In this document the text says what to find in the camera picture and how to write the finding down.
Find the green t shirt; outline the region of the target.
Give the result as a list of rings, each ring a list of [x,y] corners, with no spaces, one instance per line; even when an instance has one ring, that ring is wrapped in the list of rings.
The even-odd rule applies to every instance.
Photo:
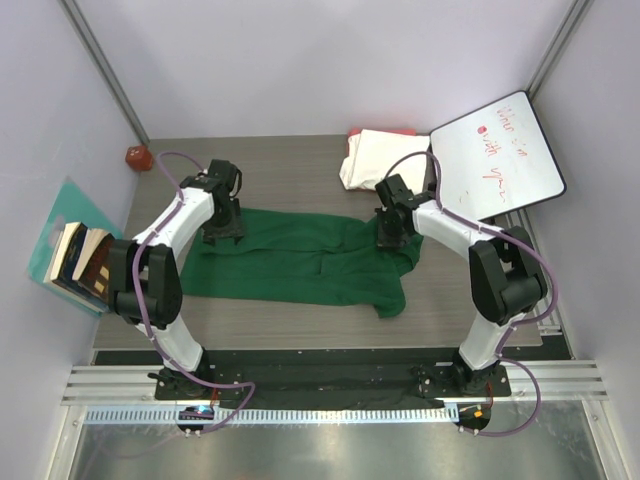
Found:
[[[239,242],[194,237],[180,279],[184,294],[327,306],[369,305],[381,318],[407,304],[401,279],[417,266],[423,239],[377,246],[377,221],[246,208]]]

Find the white dry-erase board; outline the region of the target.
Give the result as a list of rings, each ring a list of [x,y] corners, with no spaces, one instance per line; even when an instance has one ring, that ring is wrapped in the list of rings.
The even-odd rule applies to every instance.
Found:
[[[443,206],[485,220],[557,198],[566,183],[529,96],[517,91],[430,133]]]

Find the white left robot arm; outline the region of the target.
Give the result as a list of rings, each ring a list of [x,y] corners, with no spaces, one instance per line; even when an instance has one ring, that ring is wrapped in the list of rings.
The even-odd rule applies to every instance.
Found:
[[[182,316],[183,289],[177,257],[200,232],[205,243],[245,235],[237,195],[242,173],[233,163],[214,159],[182,182],[169,205],[142,232],[114,241],[109,250],[109,307],[146,335],[162,357],[151,377],[157,392],[200,399],[213,389],[208,355]]]

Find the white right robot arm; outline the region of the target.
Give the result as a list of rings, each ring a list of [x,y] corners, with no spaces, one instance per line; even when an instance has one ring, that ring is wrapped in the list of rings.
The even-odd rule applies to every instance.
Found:
[[[435,195],[415,195],[398,175],[377,183],[377,245],[401,249],[415,237],[431,238],[468,262],[476,315],[452,359],[451,380],[464,395],[485,391],[499,365],[501,341],[509,328],[546,297],[548,286],[521,227],[493,230],[448,213]]]

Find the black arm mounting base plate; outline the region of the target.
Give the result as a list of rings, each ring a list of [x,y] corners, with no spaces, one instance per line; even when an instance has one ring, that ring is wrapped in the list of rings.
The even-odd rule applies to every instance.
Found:
[[[101,367],[145,366],[158,400],[219,400],[235,406],[256,392],[252,408],[373,409],[427,403],[438,398],[506,398],[511,386],[504,367],[466,374],[452,348],[325,350],[218,350],[199,368],[204,385],[172,373],[151,350],[100,351]]]

